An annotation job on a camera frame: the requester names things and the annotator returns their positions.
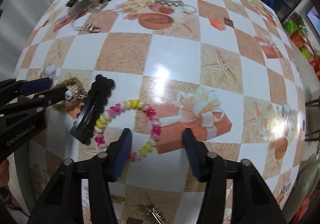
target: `table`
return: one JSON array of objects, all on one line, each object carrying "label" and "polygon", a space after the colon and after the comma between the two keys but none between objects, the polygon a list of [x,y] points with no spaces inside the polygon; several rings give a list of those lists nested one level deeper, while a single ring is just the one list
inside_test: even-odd
[{"label": "table", "polygon": [[[259,0],[112,0],[97,17],[77,20],[100,33],[70,24],[53,32],[67,1],[56,0],[40,19],[16,76],[49,74],[54,84],[76,76],[88,90],[102,74],[116,83],[106,108],[129,99],[156,108],[162,123],[156,149],[128,162],[110,184],[122,223],[143,216],[138,205],[145,199],[170,223],[196,223],[205,186],[193,177],[181,146],[185,127],[224,159],[251,160],[283,207],[302,157],[305,104],[292,43],[273,10]],[[37,196],[63,159],[89,159],[101,150],[69,135],[72,113],[49,108],[47,117],[47,129],[29,144]],[[105,141],[117,140],[124,127],[133,131],[133,151],[150,138],[143,112],[131,109],[105,128]],[[83,186],[88,212],[85,180]],[[232,191],[228,181],[226,222]]]}]

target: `black hair clip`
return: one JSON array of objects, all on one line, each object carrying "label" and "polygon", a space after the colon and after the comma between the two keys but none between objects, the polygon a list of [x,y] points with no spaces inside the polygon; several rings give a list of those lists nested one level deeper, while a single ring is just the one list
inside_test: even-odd
[{"label": "black hair clip", "polygon": [[98,74],[95,82],[91,85],[88,96],[81,107],[81,112],[73,124],[70,134],[83,144],[88,144],[93,136],[93,128],[96,120],[103,112],[111,89],[115,86],[112,79]]}]

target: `bowl print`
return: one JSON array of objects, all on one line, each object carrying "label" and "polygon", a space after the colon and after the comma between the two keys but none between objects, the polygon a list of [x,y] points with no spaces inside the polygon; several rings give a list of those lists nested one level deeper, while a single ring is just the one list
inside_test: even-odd
[{"label": "bowl print", "polygon": [[139,17],[139,23],[142,27],[148,29],[165,29],[173,24],[173,18],[160,13],[146,13]]}]

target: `teacup print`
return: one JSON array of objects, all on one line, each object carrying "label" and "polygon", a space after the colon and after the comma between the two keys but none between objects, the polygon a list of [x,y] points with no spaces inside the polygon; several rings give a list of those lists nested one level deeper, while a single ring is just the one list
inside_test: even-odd
[{"label": "teacup print", "polygon": [[181,16],[183,13],[194,14],[196,8],[184,4],[182,0],[156,0],[152,6],[152,10],[156,13],[162,13],[172,16]]}]

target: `yellow bead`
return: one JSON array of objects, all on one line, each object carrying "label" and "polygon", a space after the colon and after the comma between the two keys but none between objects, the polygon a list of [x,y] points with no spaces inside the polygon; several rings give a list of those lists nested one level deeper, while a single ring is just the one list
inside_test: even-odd
[{"label": "yellow bead", "polygon": [[148,152],[152,152],[153,147],[152,147],[152,146],[146,146],[146,150],[147,150]]},{"label": "yellow bead", "polygon": [[104,118],[103,114],[100,115],[99,119],[102,124],[106,123],[106,119]]},{"label": "yellow bead", "polygon": [[148,153],[147,153],[147,151],[142,150],[142,148],[141,148],[140,154],[143,155],[144,157],[146,157]]},{"label": "yellow bead", "polygon": [[146,146],[153,146],[153,147],[155,147],[155,146],[156,146],[156,142],[155,142],[154,140],[148,141],[148,142],[146,143]]},{"label": "yellow bead", "polygon": [[139,100],[137,100],[137,99],[132,101],[131,102],[131,107],[135,109],[137,107],[138,103],[139,103]]},{"label": "yellow bead", "polygon": [[143,105],[144,105],[143,102],[139,102],[139,103],[137,104],[137,108],[138,108],[138,109],[141,109],[141,108],[143,107]]},{"label": "yellow bead", "polygon": [[104,127],[104,125],[102,123],[100,123],[100,122],[96,122],[96,126],[99,127],[99,128],[103,128]]},{"label": "yellow bead", "polygon": [[132,102],[132,100],[127,100],[127,102],[125,103],[125,108],[126,109],[130,109],[131,108],[131,102]]}]

